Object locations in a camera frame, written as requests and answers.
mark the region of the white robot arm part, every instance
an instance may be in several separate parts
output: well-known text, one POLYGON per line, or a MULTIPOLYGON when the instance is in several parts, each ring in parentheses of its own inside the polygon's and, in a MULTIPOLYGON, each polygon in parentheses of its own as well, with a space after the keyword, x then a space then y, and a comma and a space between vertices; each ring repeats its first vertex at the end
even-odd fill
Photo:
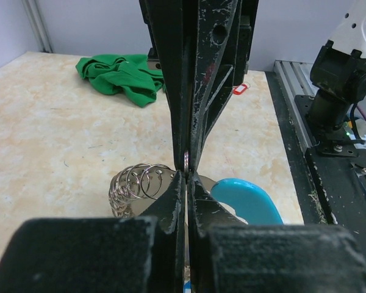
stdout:
POLYGON ((361 59, 366 59, 366 0, 354 2, 330 40, 333 49, 349 55, 358 50, 361 59))

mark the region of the metal coil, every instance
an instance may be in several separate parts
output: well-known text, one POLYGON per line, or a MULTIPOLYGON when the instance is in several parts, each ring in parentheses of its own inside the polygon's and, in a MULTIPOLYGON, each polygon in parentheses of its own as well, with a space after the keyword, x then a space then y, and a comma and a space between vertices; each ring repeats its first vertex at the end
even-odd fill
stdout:
POLYGON ((112 178, 109 189, 113 215, 130 217, 132 214, 128 209, 133 201, 147 198, 156 200, 163 180, 171 180, 174 174, 175 171, 166 165, 148 163, 129 166, 120 171, 112 178))

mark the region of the metal spring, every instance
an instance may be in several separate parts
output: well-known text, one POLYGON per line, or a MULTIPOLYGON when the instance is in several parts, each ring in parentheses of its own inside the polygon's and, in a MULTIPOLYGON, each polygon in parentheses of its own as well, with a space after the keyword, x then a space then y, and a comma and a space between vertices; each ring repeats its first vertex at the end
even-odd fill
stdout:
POLYGON ((109 202, 112 213, 115 217, 126 216, 125 211, 134 200, 150 198, 156 200, 155 196, 162 186, 163 170, 169 170, 171 177, 174 171, 166 165, 141 163, 129 166, 116 174, 110 183, 109 202), (159 179, 159 186, 156 191, 149 194, 151 188, 151 174, 155 173, 159 179))

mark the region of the marble tabletop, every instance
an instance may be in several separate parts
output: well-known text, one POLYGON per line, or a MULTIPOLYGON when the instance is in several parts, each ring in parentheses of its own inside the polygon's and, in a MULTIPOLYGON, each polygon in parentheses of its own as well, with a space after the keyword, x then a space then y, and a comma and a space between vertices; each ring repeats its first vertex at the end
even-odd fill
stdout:
MULTIPOLYGON (((144 109, 82 80, 79 56, 27 52, 0 68, 0 257, 34 217, 111 217, 109 183, 140 162, 173 167, 170 113, 160 91, 144 109)), ((285 223, 303 223, 263 72, 233 96, 210 133, 198 173, 263 188, 285 223)))

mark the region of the white wall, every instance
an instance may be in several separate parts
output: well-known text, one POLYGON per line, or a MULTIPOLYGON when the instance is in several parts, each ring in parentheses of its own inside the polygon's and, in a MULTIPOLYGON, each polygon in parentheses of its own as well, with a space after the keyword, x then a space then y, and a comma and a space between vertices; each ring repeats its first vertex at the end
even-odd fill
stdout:
MULTIPOLYGON (((353 0, 259 0, 250 68, 313 62, 353 0)), ((91 56, 148 53, 138 0, 39 0, 53 50, 91 56)))
POLYGON ((20 0, 0 0, 0 67, 26 51, 38 51, 20 0))

